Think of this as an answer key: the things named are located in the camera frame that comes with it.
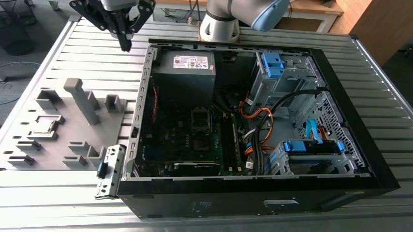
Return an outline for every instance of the side panel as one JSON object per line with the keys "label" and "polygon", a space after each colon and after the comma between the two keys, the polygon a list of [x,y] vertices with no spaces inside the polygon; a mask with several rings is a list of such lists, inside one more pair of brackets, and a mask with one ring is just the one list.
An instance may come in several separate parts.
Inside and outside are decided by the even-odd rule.
{"label": "side panel", "polygon": [[275,215],[329,211],[367,194],[342,190],[122,195],[139,218]]}

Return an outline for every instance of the sticker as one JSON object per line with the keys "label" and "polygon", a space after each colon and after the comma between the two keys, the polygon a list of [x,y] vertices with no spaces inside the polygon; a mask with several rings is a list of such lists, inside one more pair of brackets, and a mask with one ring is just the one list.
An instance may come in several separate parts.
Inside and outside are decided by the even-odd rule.
{"label": "sticker", "polygon": [[208,69],[207,57],[175,56],[175,69]]}
{"label": "sticker", "polygon": [[244,167],[247,169],[253,169],[254,163],[253,162],[246,162]]}
{"label": "sticker", "polygon": [[244,100],[244,102],[249,104],[249,105],[251,105],[254,102],[253,102],[253,100],[250,99],[250,98],[247,98],[246,100]]}

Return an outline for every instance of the workbench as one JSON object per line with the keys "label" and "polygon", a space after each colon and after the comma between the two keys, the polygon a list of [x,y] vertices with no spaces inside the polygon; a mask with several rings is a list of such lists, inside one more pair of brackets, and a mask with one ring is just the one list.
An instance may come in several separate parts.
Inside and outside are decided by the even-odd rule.
{"label": "workbench", "polygon": [[[131,52],[124,53],[107,31],[100,31],[87,20],[71,19],[0,130],[0,146],[5,145],[3,139],[16,131],[28,109],[36,104],[36,91],[59,88],[67,78],[81,78],[84,89],[92,90],[96,97],[111,93],[127,99],[118,140],[127,143],[124,138],[131,132],[128,122],[148,38],[198,40],[195,26],[148,21],[132,39]],[[413,214],[413,111],[361,42],[347,35],[285,30],[262,33],[250,28],[242,28],[240,40],[244,44],[310,47],[325,51],[401,189],[326,213],[140,220],[120,200],[93,199],[93,171],[8,170],[0,172],[0,229],[114,231],[114,228],[122,228],[122,231],[136,231],[140,228],[140,231],[152,231],[151,227],[162,227],[159,230],[163,231],[342,229],[355,232],[371,227],[384,231],[408,228]]]}

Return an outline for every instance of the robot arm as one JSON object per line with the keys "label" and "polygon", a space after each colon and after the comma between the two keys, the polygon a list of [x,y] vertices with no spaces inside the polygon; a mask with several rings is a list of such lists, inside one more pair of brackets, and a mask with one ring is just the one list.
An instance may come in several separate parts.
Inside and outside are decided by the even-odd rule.
{"label": "robot arm", "polygon": [[[130,51],[132,35],[154,12],[155,0],[72,0],[69,4],[100,30],[110,30],[122,51]],[[140,15],[131,19],[130,11],[136,5]],[[287,6],[289,0],[208,0],[202,39],[234,43],[239,36],[238,20],[258,31],[271,29]]]}
{"label": "robot arm", "polygon": [[[72,0],[71,7],[100,29],[108,30],[119,40],[122,51],[131,50],[131,38],[150,18],[155,0]],[[138,5],[139,16],[130,18]]]}

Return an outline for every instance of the red wire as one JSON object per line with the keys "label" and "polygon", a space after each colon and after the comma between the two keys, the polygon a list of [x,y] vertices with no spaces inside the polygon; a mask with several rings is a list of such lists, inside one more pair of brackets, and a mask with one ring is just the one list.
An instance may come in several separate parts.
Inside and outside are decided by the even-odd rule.
{"label": "red wire", "polygon": [[154,89],[154,93],[155,93],[155,106],[154,106],[154,111],[152,111],[152,124],[155,123],[155,119],[156,119],[156,111],[158,111],[158,91],[155,86],[152,87]]}

